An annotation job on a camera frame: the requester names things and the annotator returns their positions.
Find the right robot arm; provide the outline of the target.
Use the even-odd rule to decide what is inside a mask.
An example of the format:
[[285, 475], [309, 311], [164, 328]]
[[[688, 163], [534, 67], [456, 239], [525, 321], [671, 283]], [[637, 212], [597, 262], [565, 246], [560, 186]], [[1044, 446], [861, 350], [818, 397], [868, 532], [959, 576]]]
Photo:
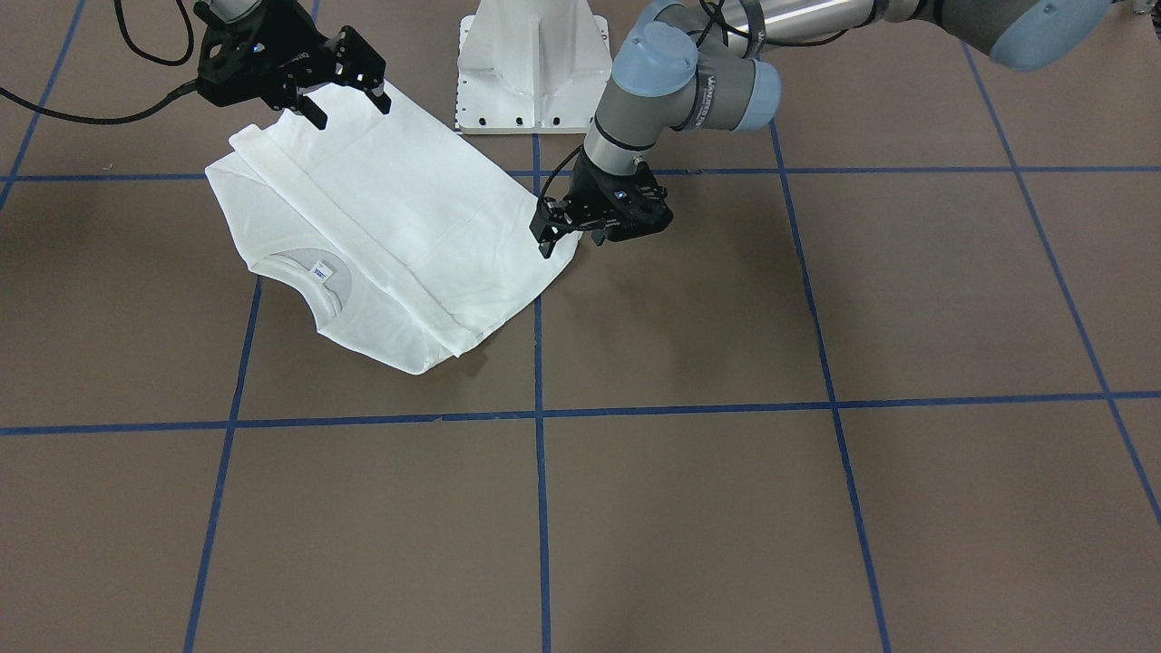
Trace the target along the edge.
[[308, 98], [311, 88], [356, 88], [383, 115], [394, 107], [385, 58], [353, 26], [322, 34], [298, 1], [196, 1], [192, 12], [205, 24], [195, 88], [214, 106], [259, 99], [319, 130], [327, 113]]

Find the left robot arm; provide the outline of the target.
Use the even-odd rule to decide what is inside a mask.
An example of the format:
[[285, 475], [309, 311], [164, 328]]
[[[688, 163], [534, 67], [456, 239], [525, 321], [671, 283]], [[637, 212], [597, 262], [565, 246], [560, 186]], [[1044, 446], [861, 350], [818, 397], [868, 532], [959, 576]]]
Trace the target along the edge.
[[612, 63], [585, 138], [570, 152], [562, 199], [538, 198], [531, 234], [545, 258], [560, 241], [641, 239], [671, 223], [668, 192], [648, 155], [664, 130], [766, 127], [781, 78], [760, 59], [773, 49], [820, 48], [886, 21], [938, 26], [1000, 66], [1031, 72], [1079, 46], [1106, 1], [655, 1], [639, 14]]

